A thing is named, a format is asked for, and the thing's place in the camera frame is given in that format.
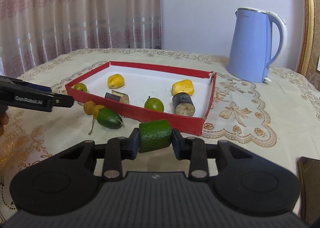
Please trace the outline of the person hand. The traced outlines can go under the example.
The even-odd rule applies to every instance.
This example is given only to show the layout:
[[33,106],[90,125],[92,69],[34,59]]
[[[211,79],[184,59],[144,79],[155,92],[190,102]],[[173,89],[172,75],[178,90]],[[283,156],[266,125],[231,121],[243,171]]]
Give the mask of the person hand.
[[1,111],[0,111],[0,136],[3,135],[4,126],[7,125],[8,121],[9,121],[7,110],[8,110],[7,106],[1,106]]

